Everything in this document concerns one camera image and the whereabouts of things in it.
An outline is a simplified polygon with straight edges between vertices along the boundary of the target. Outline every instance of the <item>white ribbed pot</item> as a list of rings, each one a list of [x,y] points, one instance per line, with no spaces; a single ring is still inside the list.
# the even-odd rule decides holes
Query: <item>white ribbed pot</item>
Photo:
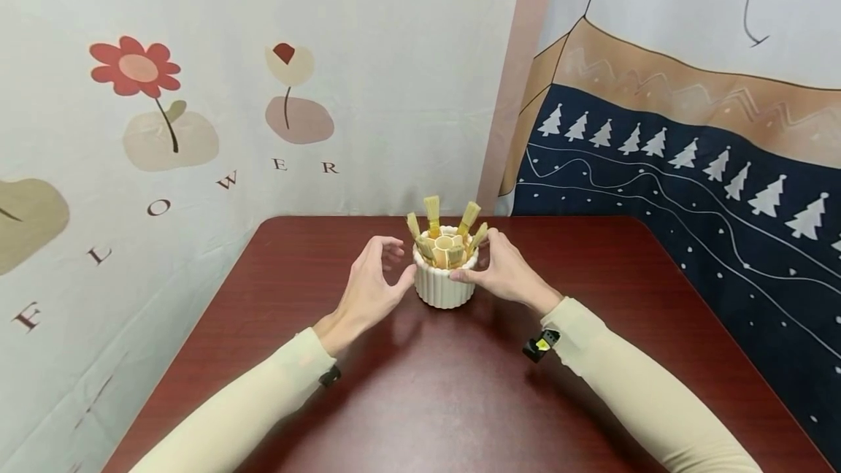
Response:
[[[442,226],[441,231],[444,234],[455,234],[458,230],[457,226]],[[425,231],[423,237],[429,236],[429,231]],[[468,236],[468,245],[472,236]],[[453,270],[436,269],[430,264],[426,263],[421,253],[418,252],[417,245],[412,247],[412,254],[415,257],[415,264],[418,266],[415,274],[415,290],[418,292],[420,299],[425,301],[427,305],[439,309],[454,309],[455,307],[463,306],[476,285],[471,283],[459,283],[459,281],[450,280],[450,273]],[[476,267],[478,262],[478,248],[472,253],[470,259],[460,269],[472,269]]]

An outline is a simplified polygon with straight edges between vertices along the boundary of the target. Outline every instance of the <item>hand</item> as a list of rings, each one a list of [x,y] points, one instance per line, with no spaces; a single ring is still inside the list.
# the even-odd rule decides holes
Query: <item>hand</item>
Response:
[[[450,279],[481,285],[503,300],[530,306],[541,316],[552,312],[564,299],[528,266],[520,250],[503,233],[495,228],[488,230],[488,243],[491,258],[487,270],[454,270]]]
[[[374,236],[350,265],[350,277],[339,306],[313,327],[329,355],[336,356],[357,336],[388,316],[415,283],[414,263],[406,267],[395,285],[389,285],[383,277],[383,270],[391,270],[389,263],[399,263],[402,259],[402,245],[403,241],[396,237]]]

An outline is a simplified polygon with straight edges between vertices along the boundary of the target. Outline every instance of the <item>red flower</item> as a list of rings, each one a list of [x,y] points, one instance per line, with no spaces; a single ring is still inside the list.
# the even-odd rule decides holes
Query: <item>red flower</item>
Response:
[[[118,96],[133,96],[143,92],[153,99],[161,96],[161,88],[175,91],[181,88],[171,74],[181,67],[169,62],[169,49],[154,43],[148,49],[130,36],[120,38],[120,47],[98,43],[91,46],[91,55],[105,66],[91,71],[97,82],[113,82]]]

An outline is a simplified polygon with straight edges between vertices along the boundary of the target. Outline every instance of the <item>flower stem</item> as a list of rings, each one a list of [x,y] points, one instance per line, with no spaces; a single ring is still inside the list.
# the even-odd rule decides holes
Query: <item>flower stem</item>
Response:
[[[172,129],[172,123],[170,123],[169,118],[166,116],[166,112],[164,112],[163,107],[161,106],[161,102],[155,99],[155,104],[157,104],[158,109],[161,111],[161,115],[163,115],[163,120],[166,121],[166,127],[169,128],[169,135],[172,137],[172,152],[178,153],[178,140],[175,136],[175,130]]]
[[[286,91],[286,97],[283,98],[283,120],[286,120],[286,129],[289,130],[289,92],[292,91],[292,86],[289,86]]]
[[[16,222],[23,222],[21,219],[17,219],[14,215],[9,214],[8,212],[4,211],[4,209],[0,208],[0,214],[5,215],[6,218],[16,220]]]

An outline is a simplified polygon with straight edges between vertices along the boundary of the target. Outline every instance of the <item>beige sleeve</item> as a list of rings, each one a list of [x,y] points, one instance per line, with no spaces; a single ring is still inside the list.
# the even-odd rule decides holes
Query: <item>beige sleeve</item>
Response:
[[[541,324],[561,334],[554,350],[564,365],[669,472],[761,472],[692,391],[580,302],[566,298]]]
[[[309,328],[210,397],[131,473],[229,473],[336,363]]]

